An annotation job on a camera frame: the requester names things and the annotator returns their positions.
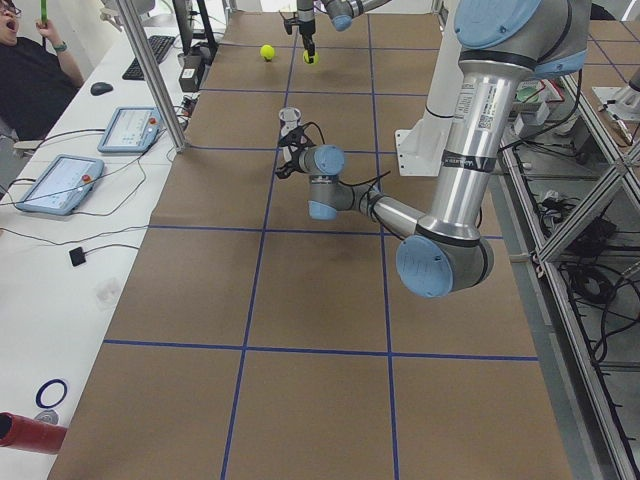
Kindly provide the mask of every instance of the man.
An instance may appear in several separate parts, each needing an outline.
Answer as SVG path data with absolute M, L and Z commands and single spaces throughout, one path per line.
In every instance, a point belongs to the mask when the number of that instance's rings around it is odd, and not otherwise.
M 28 38 L 18 37 L 21 11 L 13 0 L 0 0 L 0 117 L 21 140 L 44 138 L 84 80 L 54 23 L 36 28 L 56 55 Z

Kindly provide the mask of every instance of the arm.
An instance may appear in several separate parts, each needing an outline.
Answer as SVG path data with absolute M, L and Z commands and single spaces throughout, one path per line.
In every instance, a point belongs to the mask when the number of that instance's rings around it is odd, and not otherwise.
M 56 30 L 56 27 L 51 20 L 47 20 L 46 24 L 37 21 L 36 28 L 38 29 L 40 35 L 49 40 L 54 49 L 56 47 L 59 48 L 64 44 L 62 38 L 60 37 L 60 34 L 58 33 L 58 30 Z M 84 78 L 82 77 L 82 73 L 80 72 L 78 64 L 73 58 L 71 52 L 69 52 L 69 50 L 56 50 L 56 53 L 58 55 L 58 61 L 60 62 L 60 68 L 62 69 L 62 71 L 67 74 L 73 85 L 75 85 L 76 87 L 81 87 L 84 83 Z
M 385 226 L 403 240 L 396 253 L 402 282 L 424 297 L 473 287 L 490 274 L 493 254 L 475 221 L 518 84 L 577 71 L 586 57 L 590 0 L 502 0 L 491 2 L 495 9 L 487 3 L 462 0 L 456 12 L 464 79 L 429 211 L 386 196 L 375 181 L 341 182 L 343 152 L 310 143 L 307 124 L 278 145 L 291 158 L 278 177 L 309 177 L 310 216 L 331 220 L 339 211 L 355 210 Z M 292 118 L 299 121 L 299 114 Z

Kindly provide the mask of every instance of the tablet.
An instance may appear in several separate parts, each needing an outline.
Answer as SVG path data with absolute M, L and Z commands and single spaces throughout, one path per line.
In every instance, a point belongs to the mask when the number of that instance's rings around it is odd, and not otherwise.
M 119 107 L 111 117 L 98 151 L 102 153 L 144 153 L 155 141 L 162 125 L 154 107 Z
M 96 158 L 58 155 L 38 177 L 16 208 L 24 212 L 68 215 L 100 178 L 104 162 Z

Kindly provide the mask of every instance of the keyboard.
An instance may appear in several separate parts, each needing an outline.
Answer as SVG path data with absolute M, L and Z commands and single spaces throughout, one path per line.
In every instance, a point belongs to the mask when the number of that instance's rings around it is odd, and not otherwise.
M 156 62 L 162 63 L 166 58 L 175 38 L 176 37 L 169 35 L 152 35 L 149 37 L 149 45 L 151 45 L 153 56 L 156 57 Z M 144 74 L 142 73 L 142 68 L 140 68 L 140 63 L 137 58 L 133 59 L 133 62 L 131 62 L 129 68 L 124 72 L 122 78 L 124 80 L 144 80 Z

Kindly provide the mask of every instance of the computer mouse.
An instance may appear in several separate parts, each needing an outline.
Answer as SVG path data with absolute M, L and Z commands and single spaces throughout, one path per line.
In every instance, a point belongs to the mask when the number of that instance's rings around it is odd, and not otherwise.
M 96 82 L 91 85 L 91 95 L 102 95 L 113 90 L 113 85 L 107 82 Z

